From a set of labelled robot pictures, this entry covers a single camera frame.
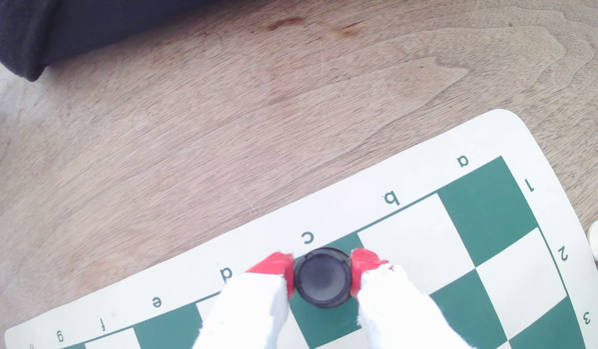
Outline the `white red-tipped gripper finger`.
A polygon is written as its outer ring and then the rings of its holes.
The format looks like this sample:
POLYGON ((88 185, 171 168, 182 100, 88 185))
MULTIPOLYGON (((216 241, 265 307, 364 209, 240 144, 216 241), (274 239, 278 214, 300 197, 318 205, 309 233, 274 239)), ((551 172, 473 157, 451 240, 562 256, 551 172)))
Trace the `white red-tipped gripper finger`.
POLYGON ((353 250, 350 261, 350 293, 369 348, 472 348, 402 266, 368 249, 353 250))
POLYGON ((294 293, 295 258, 276 251, 218 295, 193 348, 277 348, 294 293))

